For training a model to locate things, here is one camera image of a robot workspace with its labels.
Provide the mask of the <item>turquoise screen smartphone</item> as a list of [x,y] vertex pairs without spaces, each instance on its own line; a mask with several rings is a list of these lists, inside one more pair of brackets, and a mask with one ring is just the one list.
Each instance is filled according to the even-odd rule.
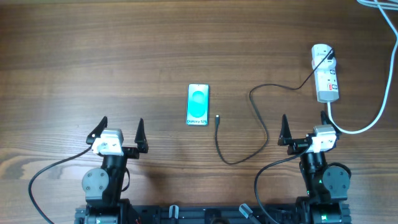
[[188,85],[187,125],[208,125],[209,92],[210,86],[208,84],[191,83]]

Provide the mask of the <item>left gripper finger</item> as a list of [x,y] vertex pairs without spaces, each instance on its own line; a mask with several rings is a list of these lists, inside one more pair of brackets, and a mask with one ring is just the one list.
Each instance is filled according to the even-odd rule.
[[142,118],[139,121],[134,142],[137,144],[137,150],[140,153],[148,153],[149,145],[144,130],[144,120]]
[[101,133],[108,126],[108,118],[106,116],[99,122],[99,124],[87,135],[86,143],[93,144],[95,139],[101,136]]

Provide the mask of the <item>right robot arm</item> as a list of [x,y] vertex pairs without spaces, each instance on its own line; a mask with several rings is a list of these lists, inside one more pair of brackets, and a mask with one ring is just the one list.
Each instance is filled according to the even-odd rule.
[[325,153],[336,147],[341,131],[321,112],[322,123],[304,138],[294,139],[287,116],[282,116],[278,145],[287,146],[287,154],[299,156],[299,168],[307,189],[306,197],[295,203],[295,223],[351,223],[348,199],[351,170],[326,161]]

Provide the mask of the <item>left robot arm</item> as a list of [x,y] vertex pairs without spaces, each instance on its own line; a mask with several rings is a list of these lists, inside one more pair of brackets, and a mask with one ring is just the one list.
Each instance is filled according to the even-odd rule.
[[128,159],[138,159],[139,154],[148,153],[149,145],[144,131],[144,120],[140,119],[134,142],[136,147],[123,146],[123,132],[108,127],[104,117],[86,138],[93,152],[103,158],[99,168],[89,170],[82,179],[86,208],[77,211],[75,223],[140,223],[141,217],[128,199],[121,193],[129,185],[123,185],[124,176],[129,175]]

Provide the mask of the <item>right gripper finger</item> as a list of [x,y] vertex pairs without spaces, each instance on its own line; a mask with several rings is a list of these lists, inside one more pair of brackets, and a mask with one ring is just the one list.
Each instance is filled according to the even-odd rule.
[[289,128],[289,123],[286,114],[282,115],[282,124],[277,144],[279,146],[286,146],[292,144],[292,135]]
[[334,128],[334,130],[335,130],[335,132],[336,132],[336,135],[341,135],[341,131],[336,127],[335,124],[333,124],[333,122],[332,122],[331,119],[327,116],[327,114],[326,114],[325,111],[321,111],[321,112],[320,112],[320,116],[321,116],[322,124],[330,124],[330,125],[332,125],[333,128]]

